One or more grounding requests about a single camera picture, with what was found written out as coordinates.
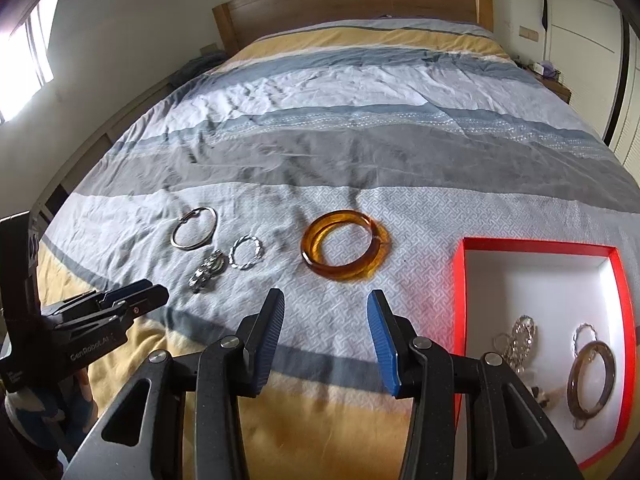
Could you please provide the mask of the left hand blue white glove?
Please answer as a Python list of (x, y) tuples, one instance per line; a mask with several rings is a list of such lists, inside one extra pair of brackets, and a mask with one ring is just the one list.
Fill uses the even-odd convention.
[(98, 420), (85, 368), (58, 384), (8, 393), (4, 408), (27, 442), (54, 454), (62, 452), (69, 460)]

